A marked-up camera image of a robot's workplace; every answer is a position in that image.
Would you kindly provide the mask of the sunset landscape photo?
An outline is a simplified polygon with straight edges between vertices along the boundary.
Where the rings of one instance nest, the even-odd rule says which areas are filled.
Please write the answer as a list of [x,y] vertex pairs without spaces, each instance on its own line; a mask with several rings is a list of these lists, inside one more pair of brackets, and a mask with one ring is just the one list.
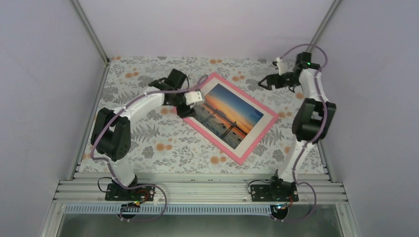
[[193,118],[232,149],[236,149],[264,117],[264,112],[219,83],[194,110]]

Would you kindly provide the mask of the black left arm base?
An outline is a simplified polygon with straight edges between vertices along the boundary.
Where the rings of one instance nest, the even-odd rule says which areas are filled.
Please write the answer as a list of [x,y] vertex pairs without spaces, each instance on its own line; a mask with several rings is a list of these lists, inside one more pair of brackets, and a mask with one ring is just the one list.
[[146,186],[132,190],[124,189],[116,183],[110,183],[105,193],[106,201],[132,201],[144,202],[153,201],[155,187]]

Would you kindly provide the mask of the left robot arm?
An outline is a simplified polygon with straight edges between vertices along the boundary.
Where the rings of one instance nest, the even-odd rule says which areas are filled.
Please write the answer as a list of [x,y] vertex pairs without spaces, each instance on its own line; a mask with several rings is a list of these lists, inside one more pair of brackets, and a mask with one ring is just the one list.
[[152,81],[146,89],[126,105],[114,109],[102,108],[97,113],[90,143],[90,157],[104,161],[114,183],[119,185],[118,194],[126,200],[137,195],[136,175],[126,158],[131,147],[131,126],[149,112],[161,106],[172,106],[180,118],[195,114],[194,106],[204,102],[204,96],[196,85],[182,88],[188,77],[173,69],[166,78]]

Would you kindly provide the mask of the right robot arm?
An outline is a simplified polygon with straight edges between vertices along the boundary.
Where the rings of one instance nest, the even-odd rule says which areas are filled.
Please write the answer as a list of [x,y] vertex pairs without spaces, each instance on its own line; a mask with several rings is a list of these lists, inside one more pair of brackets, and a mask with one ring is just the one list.
[[311,61],[311,53],[302,52],[289,71],[282,59],[273,62],[277,73],[267,75],[258,86],[267,89],[301,86],[303,101],[292,123],[293,141],[278,176],[285,182],[296,183],[297,172],[312,148],[325,138],[336,112],[336,104],[329,101],[321,82],[323,67]]

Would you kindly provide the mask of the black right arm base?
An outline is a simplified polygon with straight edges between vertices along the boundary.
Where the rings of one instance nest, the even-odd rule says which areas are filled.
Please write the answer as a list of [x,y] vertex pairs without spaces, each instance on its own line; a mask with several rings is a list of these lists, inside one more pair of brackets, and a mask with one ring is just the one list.
[[299,201],[295,182],[282,182],[281,184],[251,184],[250,194],[253,202]]

